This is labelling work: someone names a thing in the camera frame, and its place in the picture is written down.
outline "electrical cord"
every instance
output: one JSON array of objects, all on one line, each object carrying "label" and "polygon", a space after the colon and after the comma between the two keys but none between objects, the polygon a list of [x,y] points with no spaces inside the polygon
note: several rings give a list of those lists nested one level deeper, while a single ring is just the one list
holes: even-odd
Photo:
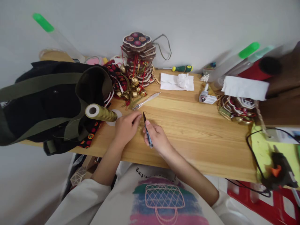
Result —
[{"label": "electrical cord", "polygon": [[[275,128],[275,127],[268,127],[268,128],[266,128],[266,130],[279,130],[279,131],[282,131],[282,132],[286,133],[288,136],[290,136],[291,138],[293,138],[296,142],[298,142],[298,143],[300,144],[300,141],[298,141],[293,135],[291,135],[290,133],[286,132],[285,130],[278,129],[278,128]],[[250,149],[250,151],[251,151],[251,153],[252,153],[252,155],[253,155],[253,157],[254,157],[256,166],[257,166],[257,168],[258,168],[258,170],[259,170],[259,172],[260,172],[260,174],[261,174],[261,177],[262,177],[262,178],[265,178],[265,176],[263,175],[263,172],[262,172],[262,170],[261,170],[261,168],[260,168],[260,166],[259,166],[259,164],[258,164],[258,161],[257,161],[257,158],[256,158],[256,156],[255,156],[255,153],[254,153],[254,151],[253,151],[253,149],[252,149],[252,147],[251,147],[251,145],[250,145],[250,142],[249,142],[249,138],[250,138],[253,134],[256,134],[256,133],[261,132],[261,131],[263,131],[263,130],[259,130],[259,131],[253,132],[253,133],[249,134],[248,136],[246,136],[246,142],[247,142],[247,145],[248,145],[248,147],[249,147],[249,149]],[[233,183],[233,184],[235,184],[236,186],[239,186],[239,187],[241,187],[241,188],[248,188],[248,189],[250,189],[251,191],[254,191],[254,192],[258,193],[258,194],[261,194],[261,195],[263,195],[263,196],[265,196],[265,197],[267,197],[267,198],[270,198],[270,197],[271,197],[271,191],[270,191],[270,190],[267,190],[267,189],[266,189],[266,190],[264,190],[264,191],[261,192],[261,191],[254,190],[254,189],[252,189],[252,188],[250,188],[250,187],[247,187],[246,185],[244,185],[243,183],[239,182],[238,180],[236,180],[236,181],[237,181],[239,184],[241,184],[242,186],[240,186],[240,185],[238,185],[238,184],[232,182],[232,181],[229,180],[229,179],[226,179],[226,180],[228,180],[229,182],[231,182],[231,183]]]},{"label": "electrical cord", "polygon": [[235,181],[238,182],[238,183],[240,183],[242,186],[236,184],[235,182],[233,182],[233,181],[231,181],[231,180],[229,180],[229,179],[227,179],[227,178],[225,178],[225,179],[228,180],[230,183],[233,183],[234,185],[238,186],[238,187],[250,189],[251,191],[256,192],[256,193],[258,193],[258,194],[261,194],[262,196],[265,196],[265,197],[267,197],[267,198],[271,197],[271,192],[270,192],[269,190],[265,190],[265,191],[257,191],[257,190],[254,190],[254,189],[252,189],[252,188],[250,188],[250,187],[244,185],[243,183],[239,182],[238,180],[235,180]]}]

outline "black bag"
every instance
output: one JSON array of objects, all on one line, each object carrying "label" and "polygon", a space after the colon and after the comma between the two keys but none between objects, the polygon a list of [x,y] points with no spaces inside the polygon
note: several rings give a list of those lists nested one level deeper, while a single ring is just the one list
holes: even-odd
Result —
[{"label": "black bag", "polygon": [[40,61],[0,90],[0,146],[28,139],[44,142],[47,155],[67,152],[88,136],[95,120],[85,116],[92,103],[104,106],[112,92],[102,66]]}]

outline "small bell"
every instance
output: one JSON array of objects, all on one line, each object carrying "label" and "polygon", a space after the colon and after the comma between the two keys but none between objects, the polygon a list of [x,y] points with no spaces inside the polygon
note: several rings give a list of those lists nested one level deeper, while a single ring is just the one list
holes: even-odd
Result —
[{"label": "small bell", "polygon": [[147,91],[146,91],[145,89],[143,89],[143,90],[141,91],[140,95],[141,95],[142,97],[146,97],[148,94],[147,94]]},{"label": "small bell", "polygon": [[131,78],[131,82],[132,82],[135,86],[138,85],[138,79],[137,79],[136,77],[132,77],[132,78]]},{"label": "small bell", "polygon": [[246,115],[247,115],[247,116],[252,116],[253,113],[252,113],[252,112],[247,112]]},{"label": "small bell", "polygon": [[120,71],[121,71],[121,73],[126,74],[126,68],[125,68],[124,64],[122,64],[120,66]]},{"label": "small bell", "polygon": [[122,92],[120,91],[115,91],[115,94],[120,98],[122,96]]},{"label": "small bell", "polygon": [[252,123],[252,121],[251,120],[242,120],[241,122],[238,122],[238,123],[239,123],[239,125],[249,125]]},{"label": "small bell", "polygon": [[135,90],[139,93],[141,91],[141,87],[136,87]]},{"label": "small bell", "polygon": [[136,88],[136,86],[132,83],[132,84],[131,84],[131,90],[132,90],[132,91],[135,91],[135,88]]},{"label": "small bell", "polygon": [[130,96],[129,96],[129,94],[123,94],[121,96],[121,99],[124,100],[124,101],[126,101],[126,102],[128,102],[128,100],[130,99]]},{"label": "small bell", "polygon": [[133,92],[131,93],[131,96],[132,96],[133,98],[136,98],[136,97],[138,96],[138,93],[137,93],[136,91],[133,91]]},{"label": "small bell", "polygon": [[242,117],[237,117],[237,116],[234,116],[231,118],[231,121],[232,122],[236,122],[236,123],[240,123],[243,121],[243,118]]}]

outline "white tissue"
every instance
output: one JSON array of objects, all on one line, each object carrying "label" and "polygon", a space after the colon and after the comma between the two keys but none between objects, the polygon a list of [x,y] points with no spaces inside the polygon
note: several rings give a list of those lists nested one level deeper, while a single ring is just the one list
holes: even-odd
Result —
[{"label": "white tissue", "polygon": [[178,76],[161,73],[160,89],[162,90],[178,90],[178,91],[193,91],[194,76],[180,73]]},{"label": "white tissue", "polygon": [[268,82],[226,76],[222,91],[225,95],[233,97],[251,98],[253,100],[264,101],[266,100],[268,87]]}]

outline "white paper circle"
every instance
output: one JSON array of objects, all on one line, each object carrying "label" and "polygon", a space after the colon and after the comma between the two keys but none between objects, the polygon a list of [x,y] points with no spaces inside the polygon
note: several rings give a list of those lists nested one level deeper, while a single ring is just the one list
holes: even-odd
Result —
[{"label": "white paper circle", "polygon": [[[115,112],[118,115],[118,118],[122,116],[122,113],[117,109],[112,109],[113,112]],[[116,122],[106,122],[107,125],[114,127],[116,125]]]}]

